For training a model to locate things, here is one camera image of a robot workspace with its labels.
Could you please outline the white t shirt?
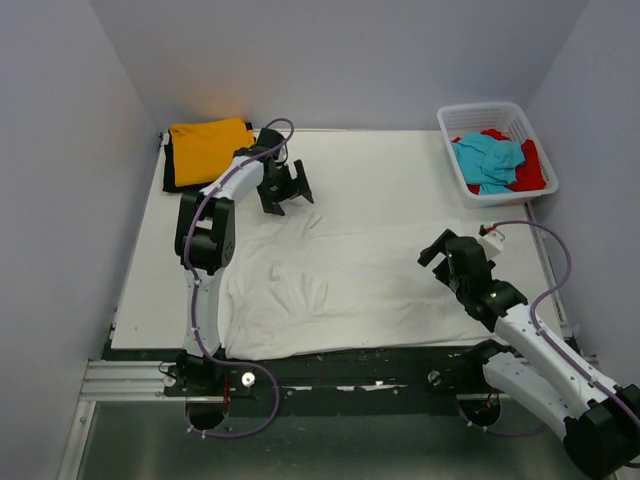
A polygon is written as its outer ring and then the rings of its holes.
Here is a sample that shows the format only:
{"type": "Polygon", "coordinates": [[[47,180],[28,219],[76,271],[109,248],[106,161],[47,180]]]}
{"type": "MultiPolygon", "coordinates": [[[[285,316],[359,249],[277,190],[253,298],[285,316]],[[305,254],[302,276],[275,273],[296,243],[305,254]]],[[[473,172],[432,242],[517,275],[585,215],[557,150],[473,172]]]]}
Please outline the white t shirt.
{"type": "Polygon", "coordinates": [[[490,338],[417,258],[457,221],[331,231],[313,213],[264,227],[225,272],[226,353],[267,360],[343,349],[466,346],[490,338]]]}

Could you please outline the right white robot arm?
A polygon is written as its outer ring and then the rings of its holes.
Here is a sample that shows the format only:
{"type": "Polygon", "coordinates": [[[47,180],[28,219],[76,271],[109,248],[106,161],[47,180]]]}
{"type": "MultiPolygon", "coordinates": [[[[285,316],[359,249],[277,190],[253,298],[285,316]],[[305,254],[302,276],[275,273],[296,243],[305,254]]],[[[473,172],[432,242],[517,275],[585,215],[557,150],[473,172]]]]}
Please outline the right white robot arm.
{"type": "Polygon", "coordinates": [[[509,282],[494,278],[495,257],[505,236],[501,225],[483,225],[478,237],[445,230],[418,257],[428,266],[437,255],[435,278],[465,312],[497,341],[470,349],[460,367],[469,390],[488,386],[509,395],[562,442],[573,464],[591,479],[634,465],[639,457],[639,388],[619,385],[571,348],[509,282]]]}

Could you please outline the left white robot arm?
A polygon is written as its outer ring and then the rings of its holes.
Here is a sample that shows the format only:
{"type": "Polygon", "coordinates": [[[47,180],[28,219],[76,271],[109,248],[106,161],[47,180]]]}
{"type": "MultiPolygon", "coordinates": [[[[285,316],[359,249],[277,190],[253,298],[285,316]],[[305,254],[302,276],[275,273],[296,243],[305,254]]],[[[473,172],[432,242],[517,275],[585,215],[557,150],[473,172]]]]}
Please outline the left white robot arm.
{"type": "Polygon", "coordinates": [[[223,273],[235,252],[237,204],[256,191],[264,213],[283,216],[285,201],[314,202],[303,163],[287,163],[290,139],[269,126],[261,129],[254,145],[234,152],[217,180],[181,196],[174,250],[184,268],[189,304],[171,375],[201,395],[214,393],[222,380],[215,357],[222,344],[218,315],[223,273]]]}

